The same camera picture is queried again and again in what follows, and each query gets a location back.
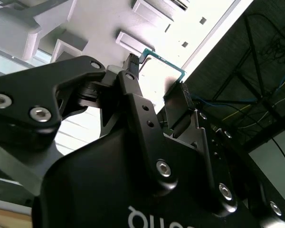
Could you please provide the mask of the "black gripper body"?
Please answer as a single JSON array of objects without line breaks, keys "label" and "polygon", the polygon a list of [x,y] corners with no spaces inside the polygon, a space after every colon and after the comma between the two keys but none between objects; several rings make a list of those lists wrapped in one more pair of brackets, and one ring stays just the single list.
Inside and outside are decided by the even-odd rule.
[{"label": "black gripper body", "polygon": [[139,147],[119,130],[59,159],[32,208],[35,228],[257,228],[243,203],[227,216],[209,211],[197,151],[167,138],[178,183],[154,193],[143,178]]}]

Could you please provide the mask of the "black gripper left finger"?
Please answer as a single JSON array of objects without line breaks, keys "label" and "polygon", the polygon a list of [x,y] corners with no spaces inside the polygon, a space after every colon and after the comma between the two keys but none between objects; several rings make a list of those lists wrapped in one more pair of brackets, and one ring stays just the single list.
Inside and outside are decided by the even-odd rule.
[{"label": "black gripper left finger", "polygon": [[[102,136],[63,156],[54,138],[61,122],[88,106],[101,111]],[[126,175],[155,194],[178,182],[152,103],[138,77],[112,73],[92,57],[81,56],[0,76],[0,170],[29,192],[50,182],[72,188]]]}]

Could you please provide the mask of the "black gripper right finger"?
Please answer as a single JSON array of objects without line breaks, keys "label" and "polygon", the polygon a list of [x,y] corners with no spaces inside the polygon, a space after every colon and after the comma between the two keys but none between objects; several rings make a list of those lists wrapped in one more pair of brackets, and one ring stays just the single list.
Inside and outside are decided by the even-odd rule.
[{"label": "black gripper right finger", "polygon": [[285,199],[242,146],[194,105],[186,84],[177,82],[164,96],[172,138],[199,153],[210,205],[221,214],[245,202],[263,228],[285,227]]}]

